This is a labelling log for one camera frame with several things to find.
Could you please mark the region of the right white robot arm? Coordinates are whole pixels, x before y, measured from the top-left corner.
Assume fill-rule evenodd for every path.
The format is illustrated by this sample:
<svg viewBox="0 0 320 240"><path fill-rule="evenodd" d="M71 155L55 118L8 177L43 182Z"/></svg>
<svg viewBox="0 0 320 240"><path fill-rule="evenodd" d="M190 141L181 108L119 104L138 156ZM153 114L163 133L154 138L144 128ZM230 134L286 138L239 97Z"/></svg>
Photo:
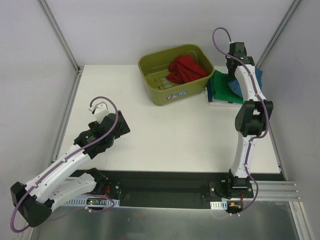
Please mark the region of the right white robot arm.
<svg viewBox="0 0 320 240"><path fill-rule="evenodd" d="M225 181L219 183L214 193L231 199L244 194L252 187L250 167L254 147L258 139L264 138L269 130L269 120L274 104L266 100L256 77L256 68L243 42L231 42L226 55L228 75L234 77L240 86L243 104L235 117L238 143L234 162Z"/></svg>

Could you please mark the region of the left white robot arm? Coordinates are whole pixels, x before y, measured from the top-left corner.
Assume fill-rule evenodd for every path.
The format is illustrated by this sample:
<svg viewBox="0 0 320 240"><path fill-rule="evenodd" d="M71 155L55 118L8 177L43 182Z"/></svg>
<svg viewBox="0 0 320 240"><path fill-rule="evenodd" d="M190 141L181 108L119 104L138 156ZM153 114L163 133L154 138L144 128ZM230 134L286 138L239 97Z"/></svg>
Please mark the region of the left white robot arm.
<svg viewBox="0 0 320 240"><path fill-rule="evenodd" d="M95 167L68 183L65 180L78 167L110 148L114 140L128 134L130 128L121 111L109 113L102 122L90 122L88 127L45 171L27 183L17 181L11 186L13 205L30 227L39 226L54 210L79 195L106 193L107 178Z"/></svg>

